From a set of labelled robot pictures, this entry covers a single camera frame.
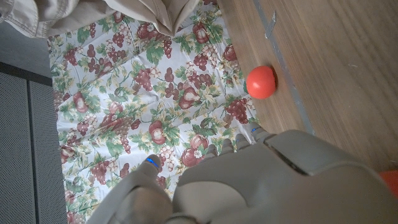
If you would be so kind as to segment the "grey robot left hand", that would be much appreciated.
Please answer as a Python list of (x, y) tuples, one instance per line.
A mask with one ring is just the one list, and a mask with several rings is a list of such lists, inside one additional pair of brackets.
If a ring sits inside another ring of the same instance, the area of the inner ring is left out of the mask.
[(90, 223), (396, 223), (397, 198), (379, 174), (311, 134), (250, 125), (179, 178), (157, 184), (152, 154), (99, 204)]

